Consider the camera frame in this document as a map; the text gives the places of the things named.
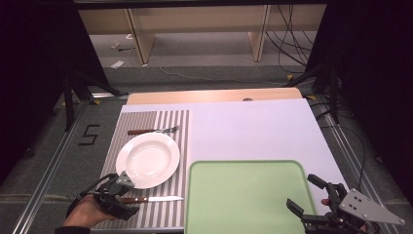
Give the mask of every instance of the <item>cable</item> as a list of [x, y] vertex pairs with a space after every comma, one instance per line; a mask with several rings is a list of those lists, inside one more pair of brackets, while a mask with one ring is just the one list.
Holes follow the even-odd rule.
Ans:
[[161, 71], [166, 73], [167, 75], [175, 75], [179, 76], [185, 79], [191, 79], [191, 80], [208, 80], [208, 81], [235, 81], [235, 82], [240, 82], [240, 83], [265, 83], [265, 84], [271, 84], [271, 85], [284, 85], [284, 83], [276, 83], [276, 82], [270, 82], [270, 81], [243, 81], [243, 80], [237, 80], [237, 79], [210, 79], [206, 77], [194, 77], [194, 76], [185, 76], [179, 73], [172, 73], [172, 72], [167, 72], [165, 71], [161, 66], [159, 67]]
[[[273, 31], [274, 35], [276, 36], [277, 39], [279, 39], [280, 41], [282, 41], [282, 39], [277, 35], [277, 33], [275, 31]], [[284, 42], [285, 45], [290, 46], [290, 47], [297, 47], [297, 45], [292, 45], [290, 43]], [[305, 47], [300, 47], [300, 49], [305, 50], [305, 51], [311, 51], [311, 49], [305, 48]]]
[[360, 176], [358, 178], [358, 191], [361, 192], [361, 183], [362, 183], [362, 176], [363, 176], [363, 172], [364, 172], [364, 166], [365, 166], [365, 159], [366, 159], [366, 154], [365, 154], [365, 148], [364, 148], [364, 143], [361, 139], [361, 137], [353, 130], [346, 128], [346, 127], [342, 127], [342, 126], [322, 126], [319, 127], [320, 129], [331, 129], [331, 128], [338, 128], [340, 130], [347, 130], [349, 132], [351, 132], [354, 136], [356, 136], [360, 142], [361, 148], [362, 148], [362, 163], [361, 163], [361, 168], [360, 168]]
[[289, 53], [287, 53], [285, 50], [283, 50], [280, 46], [278, 46], [273, 39], [270, 37], [270, 35], [268, 34], [268, 32], [265, 32], [268, 36], [268, 38], [270, 38], [271, 42], [273, 42], [274, 46], [277, 47], [277, 49], [279, 49], [279, 54], [280, 52], [283, 52], [286, 56], [288, 56], [290, 59], [295, 60], [296, 62], [300, 63], [301, 65], [305, 66], [306, 63], [299, 61], [297, 58], [294, 58], [292, 55], [290, 55]]
[[312, 45], [314, 45], [314, 43], [310, 40], [309, 36], [307, 36], [307, 34], [306, 34], [306, 32], [305, 32], [305, 31], [303, 31], [303, 34], [304, 34], [304, 36], [306, 36], [306, 37], [307, 37], [307, 40], [309, 40], [309, 42], [310, 42]]
[[[149, 51], [150, 55], [153, 56], [152, 50], [148, 50], [148, 51]], [[285, 83], [277, 83], [277, 82], [270, 82], [270, 81], [255, 81], [255, 80], [254, 81], [243, 81], [243, 80], [237, 80], [237, 79], [211, 79], [211, 78], [206, 78], [206, 77], [193, 77], [193, 76], [182, 75], [182, 74], [179, 74], [179, 73], [167, 72], [161, 66], [159, 66], [159, 69], [162, 72], [166, 73], [167, 75], [179, 76], [179, 77], [182, 77], [182, 78], [185, 78], [185, 79], [192, 79], [192, 80], [207, 80], [207, 81], [215, 81], [215, 82], [235, 81], [235, 82], [240, 82], [240, 83], [264, 83], [264, 84], [270, 84], [270, 85], [277, 85], [277, 86], [281, 86], [281, 87], [283, 87], [285, 85]], [[302, 72], [291, 72], [291, 71], [287, 71], [285, 69], [282, 69], [282, 70], [285, 71], [285, 72], [288, 72], [288, 73], [302, 73]], [[305, 82], [305, 83], [302, 83], [300, 85], [305, 85], [305, 84], [309, 84], [309, 83], [312, 83], [312, 82], [315, 82], [315, 80]]]
[[[281, 9], [280, 5], [278, 5], [278, 8], [279, 8], [280, 14], [282, 15], [282, 19], [283, 19], [283, 21], [284, 21], [284, 23], [285, 23], [285, 26], [286, 26], [286, 31], [285, 31], [285, 34], [284, 34], [283, 41], [285, 40], [285, 37], [286, 37], [286, 35], [287, 35], [288, 32], [289, 32], [289, 33], [291, 34], [291, 36], [292, 36], [292, 39], [293, 39], [293, 42], [294, 42], [294, 45], [295, 45], [295, 49], [296, 49], [296, 51], [297, 51], [297, 55], [298, 55], [298, 57], [300, 57], [300, 59], [304, 62], [304, 60], [303, 60], [303, 59], [301, 58], [301, 56], [300, 56], [300, 53], [298, 52], [298, 49], [301, 48], [301, 46], [300, 46], [300, 44], [298, 43], [297, 38], [295, 38], [294, 33], [293, 33], [293, 30], [292, 30], [292, 13], [293, 13], [293, 8], [294, 8], [294, 6], [293, 6], [293, 5], [289, 5], [289, 7], [288, 7], [288, 11], [289, 11], [289, 20], [288, 20], [288, 22], [286, 21], [285, 16], [284, 16], [283, 13], [282, 13], [282, 9]], [[302, 49], [300, 49], [300, 50], [301, 50], [301, 53], [303, 54], [304, 58], [306, 58], [306, 60], [308, 60], [308, 58], [307, 58], [307, 56], [304, 54], [303, 50], [302, 50]]]

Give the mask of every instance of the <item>aluminum rail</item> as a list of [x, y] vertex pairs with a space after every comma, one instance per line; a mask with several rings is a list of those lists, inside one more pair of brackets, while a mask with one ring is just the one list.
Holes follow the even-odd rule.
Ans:
[[79, 104], [79, 110], [72, 127], [66, 133], [64, 133], [63, 138], [60, 141], [51, 162], [49, 163], [48, 168], [43, 173], [43, 176], [34, 193], [31, 195], [24, 211], [20, 214], [13, 234], [25, 234], [28, 232], [28, 229], [30, 228], [30, 225], [34, 220], [34, 217], [39, 211], [43, 199], [45, 198], [45, 195], [49, 190], [50, 185], [52, 184], [53, 178], [55, 177], [61, 161], [64, 158], [64, 153], [66, 152], [68, 145], [70, 144], [70, 140], [72, 139], [72, 136], [78, 127], [80, 117], [85, 112], [87, 106], [87, 101], [83, 101]]
[[[328, 102], [325, 97], [318, 96], [320, 102]], [[326, 111], [327, 109], [325, 106], [320, 107], [322, 111]], [[359, 158], [353, 151], [352, 146], [350, 145], [349, 141], [346, 138], [346, 135], [341, 130], [340, 126], [337, 126], [330, 115], [325, 115], [325, 120], [331, 128], [331, 132], [334, 135], [335, 140], [337, 141], [347, 163], [350, 165], [353, 175], [356, 179], [359, 179], [361, 176], [361, 168], [362, 162], [360, 162]], [[378, 203], [383, 208], [386, 207], [382, 198], [380, 197], [379, 193], [374, 188], [373, 183], [371, 182], [370, 178], [366, 171], [362, 172], [362, 184], [361, 184], [362, 193], [373, 199], [376, 203]], [[399, 228], [394, 224], [388, 223], [380, 223], [380, 228], [383, 234], [399, 234]]]

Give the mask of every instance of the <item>gray carpet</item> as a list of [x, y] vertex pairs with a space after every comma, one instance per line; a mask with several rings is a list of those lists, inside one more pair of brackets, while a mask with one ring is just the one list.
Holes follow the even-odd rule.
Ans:
[[[159, 67], [121, 67], [105, 68], [105, 72], [112, 87], [131, 93], [281, 87], [287, 82], [286, 75], [288, 74], [278, 66], [191, 66], [163, 67], [163, 69], [164, 71]], [[288, 66], [285, 69], [300, 71], [302, 67]], [[312, 83], [308, 83], [298, 88], [303, 94], [308, 95], [311, 93], [311, 85]], [[96, 87], [91, 87], [91, 91], [93, 93], [104, 92]], [[319, 101], [319, 99], [309, 100], [309, 104]], [[21, 159], [0, 187], [0, 195], [3, 196], [0, 200], [0, 220], [2, 220], [0, 234], [12, 233], [16, 225], [15, 220], [18, 219], [27, 202], [25, 195], [34, 192], [63, 137], [65, 115], [64, 106], [61, 103], [62, 100], [56, 104], [56, 115], [50, 117], [48, 124], [43, 128], [44, 131], [38, 134], [38, 140], [33, 145], [34, 157]], [[64, 214], [69, 205], [68, 198], [98, 179], [120, 109], [125, 103], [124, 98], [101, 99], [100, 104], [87, 103], [85, 112], [79, 118], [77, 129], [69, 141], [69, 147], [64, 153], [61, 165], [48, 189], [47, 200], [40, 207], [28, 233], [53, 233], [54, 228], [60, 226], [64, 220]], [[315, 116], [318, 116], [323, 112], [325, 105], [316, 105], [312, 108]], [[371, 179], [388, 209], [406, 220], [407, 224], [399, 228], [399, 233], [413, 233], [412, 207], [394, 184], [386, 167], [374, 159], [374, 148], [343, 100], [340, 101], [339, 113], [341, 126], [346, 128], [343, 128], [343, 132], [353, 151], [360, 160], [365, 157], [363, 176]], [[326, 116], [319, 120], [321, 127], [329, 126], [327, 118]], [[87, 146], [79, 145], [79, 143], [92, 141], [90, 137], [83, 137], [88, 125], [99, 125], [88, 131], [90, 134], [97, 135], [95, 143]], [[358, 187], [358, 177], [352, 172], [343, 156], [343, 151], [334, 138], [331, 128], [322, 128], [322, 132], [346, 182], [350, 187]], [[10, 198], [16, 194], [21, 195], [20, 199], [17, 200], [15, 197], [6, 201], [5, 197]]]

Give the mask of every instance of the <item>table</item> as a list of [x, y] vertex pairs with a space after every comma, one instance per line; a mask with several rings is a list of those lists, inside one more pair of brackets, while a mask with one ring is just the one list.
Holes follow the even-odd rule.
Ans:
[[[141, 191], [145, 195], [170, 195], [169, 193], [173, 192], [175, 195], [185, 197], [187, 173], [191, 164], [205, 160], [295, 160], [302, 165], [306, 175], [315, 174], [334, 183], [346, 184], [313, 112], [297, 91], [295, 88], [196, 91], [186, 93], [187, 97], [206, 97], [206, 99], [198, 98], [194, 101], [187, 99], [187, 102], [179, 98], [181, 92], [132, 95], [128, 104], [122, 108], [108, 152], [108, 158], [112, 157], [112, 159], [107, 161], [112, 161], [113, 164], [113, 159], [116, 157], [117, 150], [111, 151], [113, 145], [117, 145], [119, 149], [128, 141], [122, 137], [126, 135], [125, 131], [130, 125], [159, 127], [183, 121], [182, 129], [172, 136], [181, 149], [182, 161], [176, 175], [166, 182], [166, 184], [177, 184], [178, 190], [167, 190], [168, 185], [164, 188], [160, 187], [163, 185], [159, 185], [158, 188]], [[214, 96], [217, 94], [221, 94], [222, 101], [218, 101], [219, 98]], [[137, 97], [145, 95], [149, 97], [157, 95], [158, 103], [143, 104], [145, 101]], [[254, 100], [242, 101], [250, 97]], [[313, 185], [309, 187], [317, 212], [319, 214], [328, 212], [329, 209], [319, 203], [320, 199], [327, 196], [325, 191]], [[136, 231], [137, 229], [142, 232], [183, 230], [185, 207], [182, 202], [164, 206], [151, 204], [151, 207], [141, 210], [142, 212], [136, 215], [137, 219], [133, 221], [136, 224], [125, 224], [122, 221], [112, 224], [103, 223], [95, 230]]]

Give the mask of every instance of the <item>floor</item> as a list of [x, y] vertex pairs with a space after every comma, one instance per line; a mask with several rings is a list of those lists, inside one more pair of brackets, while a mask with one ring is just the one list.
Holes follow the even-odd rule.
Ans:
[[[127, 38], [128, 35], [96, 35], [91, 36], [91, 39], [100, 62], [108, 71], [108, 74], [110, 74], [110, 72], [120, 71], [110, 68], [110, 66], [118, 60], [122, 60], [125, 62], [121, 66], [122, 68], [151, 68], [151, 70], [148, 69], [148, 71], [159, 69], [159, 71], [163, 72], [167, 77], [180, 78], [181, 80], [179, 80], [179, 82], [185, 82], [185, 80], [187, 80], [188, 83], [203, 81], [203, 86], [210, 85], [215, 89], [219, 89], [225, 86], [222, 86], [222, 83], [213, 81], [214, 77], [207, 77], [206, 75], [208, 75], [208, 73], [197, 73], [197, 70], [194, 71], [189, 68], [188, 73], [182, 69], [177, 73], [175, 69], [181, 66], [194, 67], [194, 69], [202, 69], [202, 67], [221, 67], [220, 69], [225, 69], [226, 67], [247, 67], [253, 70], [253, 67], [280, 66], [282, 69], [288, 71], [285, 73], [297, 76], [299, 73], [296, 72], [304, 70], [304, 66], [300, 65], [300, 62], [306, 62], [305, 57], [308, 57], [310, 53], [316, 32], [306, 32], [306, 34], [303, 32], [294, 32], [294, 36], [299, 42], [300, 47], [305, 48], [304, 50], [301, 49], [305, 52], [305, 55], [301, 53], [301, 50], [297, 50], [296, 47], [285, 44], [285, 42], [294, 44], [290, 35], [286, 37], [284, 43], [277, 39], [276, 35], [282, 39], [284, 32], [269, 32], [269, 36], [271, 36], [272, 40], [279, 46], [282, 44], [282, 48], [298, 61], [280, 54], [268, 36], [265, 39], [261, 61], [253, 61], [246, 33], [161, 34], [157, 36], [149, 62], [143, 66], [139, 64], [135, 50], [132, 50], [134, 43], [131, 39]], [[111, 48], [116, 42], [120, 45], [115, 49]], [[281, 86], [287, 79], [285, 75], [285, 77], [280, 77], [277, 81], [270, 82], [264, 80], [271, 84], [264, 82], [263, 85]], [[244, 80], [232, 81], [241, 84]], [[304, 95], [312, 94], [310, 89], [312, 81], [312, 79], [309, 79], [305, 84], [298, 87]], [[116, 80], [110, 82], [112, 84], [123, 84], [124, 81]], [[159, 85], [152, 86], [148, 88], [146, 92], [157, 91], [157, 87], [159, 87]], [[101, 92], [94, 88], [92, 88], [92, 90], [94, 93]], [[114, 101], [119, 101], [120, 104], [125, 102], [124, 99]], [[319, 116], [326, 110], [325, 108], [327, 107], [320, 104], [323, 102], [328, 102], [328, 96], [319, 95], [316, 96], [316, 99], [309, 99], [309, 104], [314, 109], [315, 116]], [[12, 225], [12, 223], [16, 223], [20, 214], [23, 214], [24, 209], [27, 209], [27, 204], [30, 204], [30, 194], [35, 193], [36, 189], [39, 189], [39, 184], [42, 184], [41, 181], [46, 179], [42, 177], [42, 172], [49, 169], [49, 163], [53, 162], [54, 157], [58, 153], [56, 149], [59, 147], [61, 139], [66, 137], [61, 131], [61, 129], [64, 128], [64, 108], [61, 106], [61, 103], [58, 103], [56, 106], [55, 112], [59, 119], [51, 121], [48, 125], [49, 128], [45, 128], [44, 132], [39, 135], [39, 138], [47, 140], [39, 140], [36, 145], [36, 151], [46, 152], [45, 155], [49, 156], [36, 161], [23, 159], [11, 173], [9, 181], [0, 188], [0, 215], [2, 217], [2, 223], [8, 223], [8, 229], [0, 227], [0, 233], [10, 233], [10, 226], [15, 226], [15, 224]], [[341, 115], [339, 127], [333, 123], [329, 115], [321, 118], [319, 125], [327, 143], [331, 147], [332, 153], [346, 182], [349, 187], [360, 186], [361, 191], [368, 193], [368, 195], [374, 199], [378, 199], [384, 207], [406, 220], [406, 225], [404, 226], [381, 226], [381, 233], [413, 233], [413, 209], [411, 205], [400, 193], [391, 176], [386, 171], [385, 166], [380, 164], [378, 159], [375, 159], [374, 148], [369, 144], [368, 138], [363, 134], [360, 126], [357, 124], [357, 120], [352, 116], [352, 111], [346, 106], [343, 99], [340, 99], [339, 107]], [[114, 117], [106, 116], [105, 118], [107, 118], [108, 122], [116, 123], [116, 116], [117, 115]], [[80, 131], [73, 133], [73, 135], [78, 137], [80, 137], [81, 134]], [[99, 152], [104, 153], [104, 148], [100, 148], [99, 150]], [[29, 171], [39, 171], [39, 174], [35, 176], [24, 176], [25, 173]], [[58, 174], [57, 177], [64, 177], [64, 175], [70, 175], [70, 168], [64, 170], [63, 167], [61, 169], [57, 167], [54, 173]], [[359, 183], [361, 174], [363, 178], [362, 184]], [[72, 192], [70, 188], [75, 187], [76, 183], [77, 179], [74, 179], [70, 184], [64, 184], [67, 187], [67, 193]], [[44, 184], [44, 186], [47, 187], [47, 190], [50, 189], [50, 191], [56, 191], [58, 188], [56, 181]], [[38, 215], [34, 221], [29, 220], [27, 222], [27, 225], [33, 225], [32, 228], [29, 228], [29, 233], [36, 233], [36, 230], [42, 230], [39, 226], [48, 223], [50, 219], [49, 215], [63, 215], [59, 213], [54, 214], [54, 206], [62, 207], [61, 210], [64, 210], [64, 207], [67, 206], [67, 201], [65, 201], [66, 203], [60, 203], [58, 199], [64, 200], [65, 198], [48, 195], [45, 197], [40, 208], [34, 208], [32, 210], [35, 215], [36, 213], [38, 213]]]

